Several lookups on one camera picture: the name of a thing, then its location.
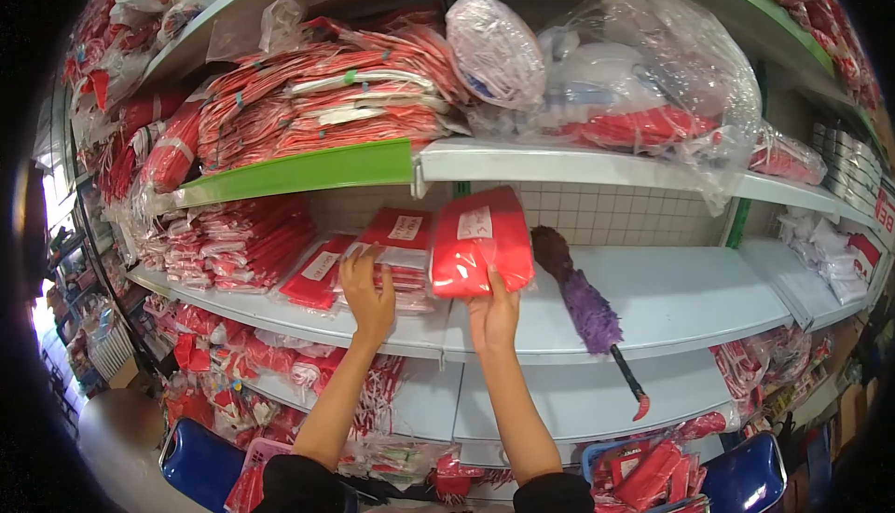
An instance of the handwritten label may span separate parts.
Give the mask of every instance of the handwritten label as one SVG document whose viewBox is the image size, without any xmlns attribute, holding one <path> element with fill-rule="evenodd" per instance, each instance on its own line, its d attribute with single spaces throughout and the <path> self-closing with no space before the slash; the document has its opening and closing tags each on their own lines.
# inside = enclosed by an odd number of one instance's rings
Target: handwritten label
<svg viewBox="0 0 895 513">
<path fill-rule="evenodd" d="M 460 221 L 456 227 L 457 239 L 491 239 L 493 237 L 491 210 L 488 206 L 460 214 Z"/>
<path fill-rule="evenodd" d="M 329 251 L 324 251 L 317 255 L 317 258 L 310 262 L 310 264 L 304 267 L 302 271 L 302 276 L 307 278 L 308 280 L 316 280 L 321 281 L 323 277 L 327 275 L 333 265 L 338 261 L 339 253 L 330 253 Z"/>
<path fill-rule="evenodd" d="M 420 231 L 421 225 L 422 216 L 398 216 L 395 227 L 388 234 L 388 238 L 412 241 L 416 239 L 416 234 Z"/>
</svg>

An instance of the black sleeve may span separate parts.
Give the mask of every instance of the black sleeve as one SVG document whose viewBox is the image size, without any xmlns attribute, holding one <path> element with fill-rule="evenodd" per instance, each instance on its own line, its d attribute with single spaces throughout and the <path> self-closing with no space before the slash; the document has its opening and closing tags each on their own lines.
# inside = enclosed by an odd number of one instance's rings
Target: black sleeve
<svg viewBox="0 0 895 513">
<path fill-rule="evenodd" d="M 301 455 L 277 455 L 264 466 L 264 498 L 252 513 L 343 513 L 338 476 Z"/>
<path fill-rule="evenodd" d="M 591 486 L 577 474 L 544 474 L 516 491 L 513 507 L 516 513 L 593 513 Z"/>
</svg>

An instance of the hand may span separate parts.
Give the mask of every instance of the hand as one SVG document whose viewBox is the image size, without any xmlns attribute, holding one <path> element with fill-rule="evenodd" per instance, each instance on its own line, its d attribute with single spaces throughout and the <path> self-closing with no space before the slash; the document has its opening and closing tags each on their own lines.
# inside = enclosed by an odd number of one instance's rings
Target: hand
<svg viewBox="0 0 895 513">
<path fill-rule="evenodd" d="M 373 244 L 361 254 L 358 247 L 339 264 L 338 269 L 344 298 L 357 321 L 352 340 L 375 350 L 382 346 L 388 329 L 395 322 L 395 286 L 387 264 L 382 265 L 382 294 L 378 294 L 373 286 L 373 264 L 383 250 L 379 244 Z"/>
<path fill-rule="evenodd" d="M 467 297 L 469 329 L 476 354 L 512 352 L 516 354 L 516 325 L 519 323 L 519 292 L 507 292 L 496 269 L 488 268 L 491 295 Z"/>
</svg>

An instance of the forearm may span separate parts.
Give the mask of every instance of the forearm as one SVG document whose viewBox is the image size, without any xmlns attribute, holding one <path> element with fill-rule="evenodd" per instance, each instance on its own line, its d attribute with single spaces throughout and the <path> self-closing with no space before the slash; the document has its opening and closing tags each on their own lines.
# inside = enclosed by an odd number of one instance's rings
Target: forearm
<svg viewBox="0 0 895 513">
<path fill-rule="evenodd" d="M 336 372 L 305 418 L 292 452 L 312 458 L 335 472 L 364 387 L 379 349 L 353 340 Z"/>
<path fill-rule="evenodd" d="M 556 443 L 531 401 L 516 351 L 486 352 L 479 360 L 516 481 L 523 485 L 536 476 L 562 472 Z"/>
</svg>

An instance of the pegboard wall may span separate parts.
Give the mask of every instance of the pegboard wall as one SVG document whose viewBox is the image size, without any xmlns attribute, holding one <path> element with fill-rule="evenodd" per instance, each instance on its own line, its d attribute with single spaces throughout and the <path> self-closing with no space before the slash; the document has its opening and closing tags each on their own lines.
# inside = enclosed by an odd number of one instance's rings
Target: pegboard wall
<svg viewBox="0 0 895 513">
<path fill-rule="evenodd" d="M 619 185 L 522 182 L 519 194 L 529 227 L 556 228 L 577 246 L 717 246 L 725 212 L 716 218 L 698 193 Z M 477 193 L 498 182 L 476 181 Z M 380 206 L 435 211 L 452 197 L 451 183 L 436 183 L 415 201 L 406 185 L 352 187 L 319 191 L 311 196 L 323 230 L 363 229 Z"/>
</svg>

